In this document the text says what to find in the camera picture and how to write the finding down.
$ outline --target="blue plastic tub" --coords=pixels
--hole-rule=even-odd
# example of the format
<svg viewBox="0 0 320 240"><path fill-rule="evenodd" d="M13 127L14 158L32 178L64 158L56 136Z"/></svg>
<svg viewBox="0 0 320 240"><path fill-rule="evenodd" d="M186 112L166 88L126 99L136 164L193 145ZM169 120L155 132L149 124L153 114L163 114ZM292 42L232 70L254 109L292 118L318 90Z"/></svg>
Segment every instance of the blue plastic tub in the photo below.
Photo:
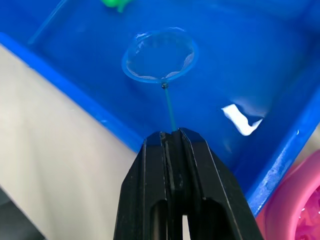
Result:
<svg viewBox="0 0 320 240"><path fill-rule="evenodd" d="M198 51L169 86L176 124L207 139L257 214L320 120L320 0L134 0L123 13L100 0L0 0L0 43L134 151L171 125L160 85L129 78L122 58L138 34L165 28Z"/></svg>

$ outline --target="white floor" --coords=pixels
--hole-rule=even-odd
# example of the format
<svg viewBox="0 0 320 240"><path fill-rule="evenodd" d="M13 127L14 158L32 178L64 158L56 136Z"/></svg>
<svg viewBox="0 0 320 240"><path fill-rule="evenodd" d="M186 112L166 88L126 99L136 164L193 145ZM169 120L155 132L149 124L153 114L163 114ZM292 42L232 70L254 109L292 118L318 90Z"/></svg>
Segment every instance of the white floor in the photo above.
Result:
<svg viewBox="0 0 320 240"><path fill-rule="evenodd" d="M299 161L319 147L320 129ZM0 45L0 186L49 240L111 240L136 154Z"/></svg>

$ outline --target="gray floor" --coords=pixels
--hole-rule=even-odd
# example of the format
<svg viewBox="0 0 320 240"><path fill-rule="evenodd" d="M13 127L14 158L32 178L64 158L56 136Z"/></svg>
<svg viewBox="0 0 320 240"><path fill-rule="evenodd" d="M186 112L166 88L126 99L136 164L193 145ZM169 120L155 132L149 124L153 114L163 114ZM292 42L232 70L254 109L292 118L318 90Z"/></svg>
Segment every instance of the gray floor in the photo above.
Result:
<svg viewBox="0 0 320 240"><path fill-rule="evenodd" d="M0 240L43 240L44 237L0 189Z"/></svg>

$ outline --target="green toy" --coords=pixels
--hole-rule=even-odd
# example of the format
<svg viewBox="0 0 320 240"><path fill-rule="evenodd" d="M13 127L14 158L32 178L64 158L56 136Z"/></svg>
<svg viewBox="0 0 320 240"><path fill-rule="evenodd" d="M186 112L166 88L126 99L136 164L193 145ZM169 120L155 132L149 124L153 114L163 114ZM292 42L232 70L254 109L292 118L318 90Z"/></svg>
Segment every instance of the green toy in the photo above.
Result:
<svg viewBox="0 0 320 240"><path fill-rule="evenodd" d="M102 0L104 5L109 8L117 7L119 13L123 13L125 6L130 3L132 0Z"/></svg>

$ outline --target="pink toy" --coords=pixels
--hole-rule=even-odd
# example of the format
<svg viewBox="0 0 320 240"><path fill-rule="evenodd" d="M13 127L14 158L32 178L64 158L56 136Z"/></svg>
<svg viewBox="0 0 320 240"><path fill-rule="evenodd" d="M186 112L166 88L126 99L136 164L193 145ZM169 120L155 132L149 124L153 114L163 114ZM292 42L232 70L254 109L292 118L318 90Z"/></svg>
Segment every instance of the pink toy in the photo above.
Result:
<svg viewBox="0 0 320 240"><path fill-rule="evenodd" d="M320 150L287 174L257 222L265 240L320 240Z"/></svg>

